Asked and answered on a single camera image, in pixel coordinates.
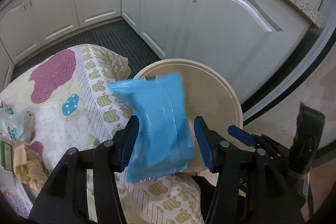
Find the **plastic bag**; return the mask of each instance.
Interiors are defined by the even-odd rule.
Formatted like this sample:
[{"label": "plastic bag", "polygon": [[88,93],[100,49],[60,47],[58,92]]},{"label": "plastic bag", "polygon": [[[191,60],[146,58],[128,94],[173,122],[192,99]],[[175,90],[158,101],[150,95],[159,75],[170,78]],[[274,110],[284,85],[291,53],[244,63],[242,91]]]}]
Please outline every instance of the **plastic bag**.
[{"label": "plastic bag", "polygon": [[176,173],[194,158],[184,110],[182,76],[108,83],[140,121],[126,179],[138,182]]},{"label": "plastic bag", "polygon": [[29,143],[35,127],[35,116],[27,110],[18,110],[0,103],[0,133],[4,139]]}]

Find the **blue plastic package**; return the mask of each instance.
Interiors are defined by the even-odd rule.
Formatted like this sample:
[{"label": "blue plastic package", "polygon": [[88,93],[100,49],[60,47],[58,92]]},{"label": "blue plastic package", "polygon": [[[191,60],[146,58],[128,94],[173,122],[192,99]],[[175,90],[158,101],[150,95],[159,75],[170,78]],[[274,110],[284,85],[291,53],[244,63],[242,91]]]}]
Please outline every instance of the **blue plastic package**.
[{"label": "blue plastic package", "polygon": [[108,87],[140,121],[127,181],[158,178],[186,168],[194,150],[184,110],[182,76],[172,73],[155,80],[108,83]]}]

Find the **metal screw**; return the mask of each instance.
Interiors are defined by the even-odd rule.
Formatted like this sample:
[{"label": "metal screw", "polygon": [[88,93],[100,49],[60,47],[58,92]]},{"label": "metal screw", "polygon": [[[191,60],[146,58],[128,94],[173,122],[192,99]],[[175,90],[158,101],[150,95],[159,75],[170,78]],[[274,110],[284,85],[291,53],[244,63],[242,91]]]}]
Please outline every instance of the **metal screw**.
[{"label": "metal screw", "polygon": [[220,145],[223,146],[223,147],[229,147],[230,143],[228,141],[221,141]]},{"label": "metal screw", "polygon": [[266,155],[266,151],[263,150],[262,148],[259,148],[259,149],[257,150],[257,152],[258,152],[258,154],[261,155],[261,156]]},{"label": "metal screw", "polygon": [[68,149],[68,154],[69,154],[69,155],[73,155],[73,154],[75,154],[75,153],[76,153],[76,148],[71,147],[71,148]]},{"label": "metal screw", "polygon": [[113,141],[112,141],[112,140],[107,140],[107,141],[104,142],[104,145],[105,145],[106,147],[110,147],[110,146],[113,145]]}]

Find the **black strap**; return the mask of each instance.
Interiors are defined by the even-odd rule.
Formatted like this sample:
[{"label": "black strap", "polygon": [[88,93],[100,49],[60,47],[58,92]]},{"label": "black strap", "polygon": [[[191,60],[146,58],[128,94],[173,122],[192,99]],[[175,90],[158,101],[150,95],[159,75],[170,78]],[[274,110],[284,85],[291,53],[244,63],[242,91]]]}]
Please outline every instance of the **black strap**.
[{"label": "black strap", "polygon": [[313,194],[311,192],[310,184],[308,188],[307,202],[308,202],[309,218],[312,218],[314,215],[314,200],[313,200]]}]

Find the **bed sheet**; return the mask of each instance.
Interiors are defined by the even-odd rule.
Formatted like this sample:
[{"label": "bed sheet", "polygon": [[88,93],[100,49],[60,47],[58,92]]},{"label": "bed sheet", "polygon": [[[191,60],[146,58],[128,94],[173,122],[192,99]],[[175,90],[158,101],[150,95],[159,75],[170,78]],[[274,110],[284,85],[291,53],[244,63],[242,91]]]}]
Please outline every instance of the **bed sheet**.
[{"label": "bed sheet", "polygon": [[[51,172],[68,148],[94,148],[125,127],[132,111],[108,91],[106,82],[129,74],[127,58],[100,46],[78,45],[22,74],[0,99],[35,114],[29,147],[42,155]],[[190,177],[177,174],[129,184],[125,172],[115,177],[128,223],[204,223],[200,191]],[[90,219],[97,221],[91,170],[87,193]]]}]

